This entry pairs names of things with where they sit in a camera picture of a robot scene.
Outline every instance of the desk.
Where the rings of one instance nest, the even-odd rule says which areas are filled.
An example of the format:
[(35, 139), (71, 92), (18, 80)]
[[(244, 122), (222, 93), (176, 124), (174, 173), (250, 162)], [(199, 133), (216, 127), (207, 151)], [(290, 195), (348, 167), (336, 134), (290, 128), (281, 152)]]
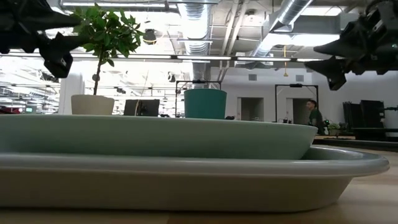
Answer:
[(398, 153), (382, 154), (386, 173), (354, 179), (339, 201), (326, 208), (292, 214), (165, 213), (132, 211), (0, 210), (1, 224), (395, 224), (398, 222)]

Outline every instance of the oval tray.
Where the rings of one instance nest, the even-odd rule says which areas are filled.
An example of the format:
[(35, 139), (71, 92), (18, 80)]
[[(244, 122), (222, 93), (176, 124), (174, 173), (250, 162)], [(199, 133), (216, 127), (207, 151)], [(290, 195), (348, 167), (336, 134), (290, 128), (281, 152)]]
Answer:
[(0, 206), (297, 212), (388, 168), (382, 156), (325, 147), (299, 161), (0, 154)]

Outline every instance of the man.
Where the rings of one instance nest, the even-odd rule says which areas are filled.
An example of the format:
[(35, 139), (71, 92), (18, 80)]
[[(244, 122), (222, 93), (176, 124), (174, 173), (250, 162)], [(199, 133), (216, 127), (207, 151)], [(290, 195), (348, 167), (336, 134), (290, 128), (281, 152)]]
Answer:
[(307, 108), (311, 111), (309, 125), (318, 128), (318, 134), (325, 135), (325, 130), (323, 129), (322, 114), (317, 108), (317, 102), (315, 100), (307, 101)]

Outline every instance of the small tree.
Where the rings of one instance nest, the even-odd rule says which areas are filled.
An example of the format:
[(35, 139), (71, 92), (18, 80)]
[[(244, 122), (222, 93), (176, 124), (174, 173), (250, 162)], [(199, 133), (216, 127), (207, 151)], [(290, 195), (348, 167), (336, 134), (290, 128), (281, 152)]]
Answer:
[(88, 40), (82, 47), (86, 52), (94, 51), (93, 55), (99, 59), (94, 85), (94, 95), (96, 95), (101, 66), (108, 63), (114, 67), (111, 58), (118, 57), (117, 51), (126, 58), (130, 51), (135, 52), (141, 45), (143, 33), (138, 31), (140, 24), (136, 23), (134, 17), (127, 18), (122, 10), (119, 17), (113, 11), (102, 10), (97, 3), (85, 11), (76, 8), (72, 16), (81, 19), (81, 24), (73, 31)]

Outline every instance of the teal bucket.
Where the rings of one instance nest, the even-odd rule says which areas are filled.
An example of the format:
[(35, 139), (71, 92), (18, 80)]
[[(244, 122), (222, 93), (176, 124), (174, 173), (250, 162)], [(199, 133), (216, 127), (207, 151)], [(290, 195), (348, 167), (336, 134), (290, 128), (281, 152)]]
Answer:
[(224, 119), (226, 92), (214, 89), (192, 89), (184, 92), (185, 117)]

